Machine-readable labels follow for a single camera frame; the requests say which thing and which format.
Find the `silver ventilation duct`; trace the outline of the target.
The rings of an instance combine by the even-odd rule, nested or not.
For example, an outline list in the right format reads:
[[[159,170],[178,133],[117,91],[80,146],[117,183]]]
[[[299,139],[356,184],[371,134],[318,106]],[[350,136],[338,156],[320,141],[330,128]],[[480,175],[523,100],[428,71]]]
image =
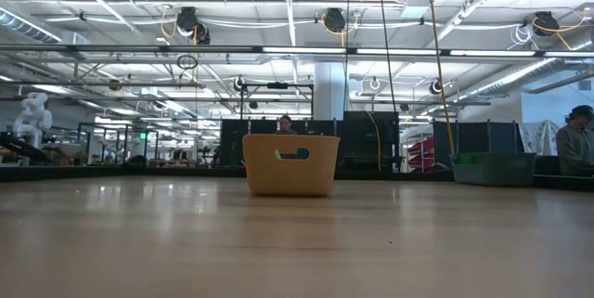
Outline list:
[[[508,67],[466,88],[458,96],[457,101],[463,101],[488,91],[504,88],[527,75],[542,72],[548,66],[552,67],[559,62],[562,62],[560,58],[542,58],[529,64]]]
[[[0,26],[6,27],[13,32],[19,32],[42,44],[58,44],[61,42],[61,39],[53,33],[2,7],[0,7]]]

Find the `person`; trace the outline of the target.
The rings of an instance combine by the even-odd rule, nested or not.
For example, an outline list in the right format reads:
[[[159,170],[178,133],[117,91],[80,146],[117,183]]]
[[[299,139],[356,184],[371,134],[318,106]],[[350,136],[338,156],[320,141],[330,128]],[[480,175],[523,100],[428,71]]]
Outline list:
[[[565,176],[594,177],[594,109],[580,105],[572,109],[564,127],[556,134],[560,170]]]
[[[278,133],[281,135],[296,135],[297,132],[292,128],[292,119],[284,114],[278,119]]]

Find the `yellow plastic bin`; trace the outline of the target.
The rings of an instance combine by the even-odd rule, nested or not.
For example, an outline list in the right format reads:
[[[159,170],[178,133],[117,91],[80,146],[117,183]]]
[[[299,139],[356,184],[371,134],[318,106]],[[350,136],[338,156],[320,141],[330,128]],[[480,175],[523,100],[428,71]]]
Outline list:
[[[336,136],[244,136],[243,159],[250,192],[255,196],[328,196],[339,144]],[[309,150],[307,159],[295,158],[299,148]]]

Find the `ceiling light strip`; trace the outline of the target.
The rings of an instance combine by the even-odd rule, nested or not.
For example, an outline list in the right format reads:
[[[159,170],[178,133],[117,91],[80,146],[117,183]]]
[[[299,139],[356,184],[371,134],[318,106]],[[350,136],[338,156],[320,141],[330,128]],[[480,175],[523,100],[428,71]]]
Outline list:
[[[391,55],[391,56],[436,56],[438,51],[430,49],[402,49],[402,48],[358,48],[358,55]]]
[[[487,57],[487,58],[515,58],[533,57],[536,51],[532,50],[450,50],[450,56],[457,57]]]
[[[594,51],[549,51],[544,58],[594,58]]]
[[[321,54],[321,55],[344,55],[346,48],[337,47],[282,47],[282,46],[264,46],[262,51],[266,54]]]

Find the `black partition panel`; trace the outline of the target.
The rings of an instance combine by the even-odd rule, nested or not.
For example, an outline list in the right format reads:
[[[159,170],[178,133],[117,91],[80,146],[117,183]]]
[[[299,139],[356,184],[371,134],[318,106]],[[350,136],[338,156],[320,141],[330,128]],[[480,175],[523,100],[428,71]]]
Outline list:
[[[223,120],[219,146],[220,164],[240,166],[243,160],[242,138],[246,135],[339,136],[341,121],[296,120],[289,131],[282,131],[279,120]]]

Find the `white column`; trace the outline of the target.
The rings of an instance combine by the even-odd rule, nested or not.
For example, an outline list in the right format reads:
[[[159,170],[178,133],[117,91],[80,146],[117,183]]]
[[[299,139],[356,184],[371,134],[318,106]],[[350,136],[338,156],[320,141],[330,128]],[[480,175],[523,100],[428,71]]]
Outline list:
[[[314,72],[314,118],[316,120],[343,119],[346,85],[344,65],[339,62],[322,62]]]

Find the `white crumpled cover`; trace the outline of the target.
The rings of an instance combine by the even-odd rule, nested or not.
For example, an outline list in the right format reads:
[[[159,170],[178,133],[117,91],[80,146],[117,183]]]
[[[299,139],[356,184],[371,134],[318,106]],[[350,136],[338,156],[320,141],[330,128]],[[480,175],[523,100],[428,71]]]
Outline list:
[[[550,120],[521,123],[519,131],[523,151],[537,156],[557,156],[556,135],[560,126]]]

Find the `black gantry frame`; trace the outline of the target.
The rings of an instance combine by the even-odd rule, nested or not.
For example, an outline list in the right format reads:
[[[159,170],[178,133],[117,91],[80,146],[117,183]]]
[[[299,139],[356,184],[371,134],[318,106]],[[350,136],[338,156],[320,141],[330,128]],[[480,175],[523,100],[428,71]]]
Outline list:
[[[261,88],[275,89],[275,90],[294,90],[297,92],[297,97],[304,97],[304,103],[310,104],[310,120],[314,120],[314,107],[315,107],[315,86],[313,84],[287,84],[282,82],[273,82],[266,84],[241,84],[239,86],[239,118],[242,120],[244,115],[244,105],[246,102],[252,103],[290,103],[289,100],[284,98],[254,98],[252,96]],[[300,98],[295,98],[292,103],[301,103]]]

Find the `red shelf rack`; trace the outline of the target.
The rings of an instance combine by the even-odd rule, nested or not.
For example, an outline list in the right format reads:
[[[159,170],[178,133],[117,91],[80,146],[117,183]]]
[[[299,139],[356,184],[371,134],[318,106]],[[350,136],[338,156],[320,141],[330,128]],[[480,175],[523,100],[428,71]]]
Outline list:
[[[408,167],[411,173],[425,173],[435,165],[435,142],[432,136],[413,144],[407,150]]]

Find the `white robot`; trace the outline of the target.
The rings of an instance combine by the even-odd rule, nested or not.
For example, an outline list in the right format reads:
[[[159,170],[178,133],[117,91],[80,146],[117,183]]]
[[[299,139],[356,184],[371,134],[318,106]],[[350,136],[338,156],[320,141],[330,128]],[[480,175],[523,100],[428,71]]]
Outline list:
[[[29,144],[38,149],[43,132],[52,127],[53,116],[45,108],[48,101],[46,93],[31,92],[21,101],[21,112],[13,123],[13,131],[18,137],[27,137]]]

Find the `dark partition panel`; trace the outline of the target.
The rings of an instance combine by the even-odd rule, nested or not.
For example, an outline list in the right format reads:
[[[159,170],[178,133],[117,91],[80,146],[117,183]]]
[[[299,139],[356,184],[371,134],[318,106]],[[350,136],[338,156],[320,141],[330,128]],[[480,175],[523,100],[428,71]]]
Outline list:
[[[456,154],[472,152],[523,152],[517,123],[450,123]],[[450,152],[446,122],[433,123],[434,154],[448,159]]]

